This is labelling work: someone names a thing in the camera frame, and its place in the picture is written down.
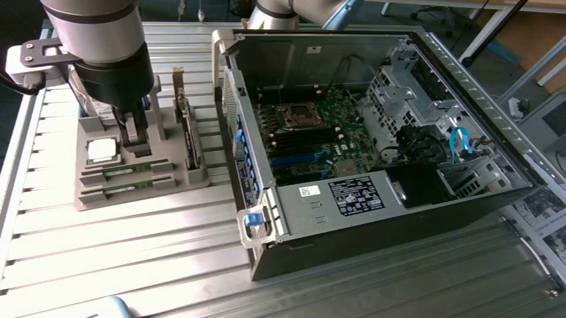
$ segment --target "sticker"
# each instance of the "sticker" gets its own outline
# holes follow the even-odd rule
[[[300,187],[299,192],[302,197],[310,197],[311,195],[320,194],[320,189],[318,185],[311,185],[308,187]]]
[[[92,97],[91,97],[91,102],[96,111],[96,115],[100,117],[100,119],[103,121],[113,120],[112,106],[107,103],[103,103],[101,101],[97,101]]]
[[[322,51],[322,46],[307,47],[307,54],[318,54]]]
[[[105,177],[117,176],[120,174],[131,174],[133,172],[133,169],[123,169],[117,171],[111,171],[104,174]]]
[[[328,183],[339,213],[343,216],[384,208],[368,176]]]
[[[113,194],[113,193],[132,191],[132,190],[135,190],[135,187],[121,187],[119,189],[105,191],[104,194]]]

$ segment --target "metal bracket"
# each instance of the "metal bracket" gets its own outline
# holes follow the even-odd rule
[[[59,38],[43,38],[27,41],[21,47],[20,62],[29,68],[39,66],[69,64],[79,62],[81,59],[71,53],[45,55],[49,48],[59,49],[63,46]]]

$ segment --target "motherboard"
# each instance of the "motherboard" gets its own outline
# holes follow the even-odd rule
[[[376,142],[343,87],[318,91],[307,102],[259,103],[255,117],[278,185],[351,176],[375,166]]]

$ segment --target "cpu socket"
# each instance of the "cpu socket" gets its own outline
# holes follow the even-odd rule
[[[314,103],[294,103],[278,106],[283,116],[286,131],[298,131],[323,126],[322,117]]]

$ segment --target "open computer tower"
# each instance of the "open computer tower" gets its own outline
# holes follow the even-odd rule
[[[216,37],[252,280],[455,230],[543,183],[516,127],[420,28]]]

